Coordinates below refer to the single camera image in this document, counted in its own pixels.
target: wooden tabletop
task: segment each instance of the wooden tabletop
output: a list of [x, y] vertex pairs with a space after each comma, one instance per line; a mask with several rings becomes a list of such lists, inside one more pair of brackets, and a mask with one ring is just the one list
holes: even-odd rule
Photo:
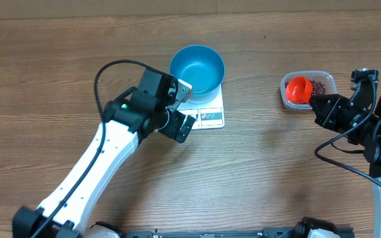
[[[372, 237], [371, 183], [315, 158], [336, 133], [313, 112], [285, 110], [278, 88], [287, 73], [326, 70], [349, 97], [351, 71], [367, 67], [380, 71], [381, 92], [381, 11], [0, 21], [0, 237], [11, 237], [19, 207], [35, 208], [88, 147], [100, 122], [97, 71], [130, 59], [168, 72], [191, 44], [225, 61], [226, 126], [192, 131], [184, 144], [152, 134], [115, 174], [90, 224], [258, 230], [312, 216]], [[103, 102], [141, 75], [135, 65], [106, 70]], [[368, 171], [362, 156], [322, 153]]]

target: scale platform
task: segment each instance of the scale platform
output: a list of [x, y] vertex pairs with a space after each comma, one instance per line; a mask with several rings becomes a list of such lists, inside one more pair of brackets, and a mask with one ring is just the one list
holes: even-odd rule
[[223, 128], [224, 107], [221, 86], [213, 100], [201, 104], [184, 102], [179, 105], [177, 110], [196, 119], [192, 130]]

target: black cable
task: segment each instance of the black cable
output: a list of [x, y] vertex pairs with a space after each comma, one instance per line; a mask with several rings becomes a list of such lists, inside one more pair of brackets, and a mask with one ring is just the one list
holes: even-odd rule
[[374, 127], [373, 134], [371, 135], [371, 138], [373, 140], [376, 140], [376, 134], [380, 126], [381, 126], [381, 119], [377, 122], [376, 126]]
[[332, 159], [326, 158], [323, 155], [320, 155], [318, 153], [321, 149], [323, 149], [327, 145], [332, 144], [333, 142], [337, 141], [338, 139], [341, 139], [342, 137], [349, 135], [351, 132], [353, 132], [356, 129], [358, 129], [360, 126], [362, 126], [364, 123], [366, 123], [370, 119], [370, 117], [371, 117], [371, 115], [372, 115], [372, 113], [374, 111], [374, 107], [376, 106], [376, 85], [374, 84], [373, 79], [370, 79], [370, 83], [371, 83], [372, 89], [373, 89], [373, 102], [372, 102], [372, 105], [371, 105], [371, 110], [370, 110], [370, 112], [368, 112], [366, 118], [364, 118], [360, 123], [358, 123], [353, 128], [347, 130], [346, 132], [336, 136], [335, 138], [332, 138], [332, 139], [328, 140], [327, 142], [322, 143], [319, 147], [317, 147], [314, 150], [314, 155], [317, 158], [321, 159], [322, 161], [331, 163], [332, 165], [336, 165], [336, 166], [341, 167], [342, 169], [346, 169], [346, 170], [348, 170], [348, 171], [350, 171], [352, 173], [356, 173], [356, 174], [358, 174], [358, 175], [360, 175], [360, 176], [370, 180], [371, 182], [373, 182], [374, 184], [376, 184], [377, 186], [379, 186], [381, 188], [381, 182], [379, 180], [371, 177], [370, 175], [368, 175], [368, 174], [366, 174], [366, 173], [364, 173], [364, 172], [362, 172], [362, 171], [360, 171], [358, 169], [352, 168], [351, 166], [348, 166], [348, 165], [342, 164], [340, 162], [334, 161]]
[[346, 149], [340, 149], [340, 148], [336, 147], [336, 145], [333, 142], [330, 144], [333, 148], [337, 149], [338, 151], [345, 152], [345, 153], [350, 153], [350, 154], [364, 153], [363, 149], [354, 149], [354, 150], [349, 151]]
[[70, 191], [67, 193], [67, 195], [65, 195], [64, 199], [58, 204], [57, 208], [46, 218], [46, 221], [33, 233], [33, 235], [30, 238], [37, 238], [38, 235], [45, 229], [45, 227], [47, 227], [48, 224], [50, 224], [52, 219], [63, 208], [64, 204], [69, 200], [70, 196], [74, 193], [76, 188], [82, 183], [83, 179], [86, 177], [87, 173], [92, 169], [93, 164], [95, 164], [95, 162], [98, 159], [99, 154], [103, 150], [103, 146], [104, 146], [104, 142], [105, 142], [106, 128], [105, 128], [104, 111], [103, 111], [103, 107], [101, 106], [101, 102], [100, 102], [99, 96], [98, 96], [98, 80], [99, 80], [99, 77], [101, 76], [101, 74], [103, 73], [103, 71], [106, 68], [108, 68], [108, 67], [110, 67], [112, 65], [118, 64], [118, 63], [134, 63], [134, 64], [137, 64], [137, 65], [143, 66], [143, 67], [145, 67], [147, 69], [150, 69], [152, 71], [155, 71], [157, 73], [163, 73], [163, 72], [158, 71], [158, 70], [156, 70], [156, 69], [154, 69], [154, 68], [152, 68], [152, 67], [150, 67], [150, 66], [148, 66], [148, 65], [146, 65], [144, 63], [141, 63], [141, 62], [138, 62], [138, 61], [134, 61], [134, 60], [128, 60], [128, 59], [122, 59], [122, 60], [116, 60], [116, 61], [110, 62], [110, 63], [104, 65], [104, 67], [102, 67], [98, 71], [97, 76], [95, 77], [95, 82], [94, 82], [93, 90], [94, 90], [94, 94], [95, 94], [95, 100], [96, 100], [97, 106], [98, 106], [98, 112], [99, 112], [99, 115], [101, 116], [101, 121], [102, 121], [102, 125], [103, 125], [103, 135], [101, 137], [101, 142], [100, 142], [100, 144], [98, 146], [97, 152], [93, 156], [91, 162], [89, 163], [89, 165], [87, 166], [87, 168], [85, 169], [83, 174], [80, 176], [80, 178], [77, 180], [77, 182], [73, 185], [73, 187], [71, 187]]

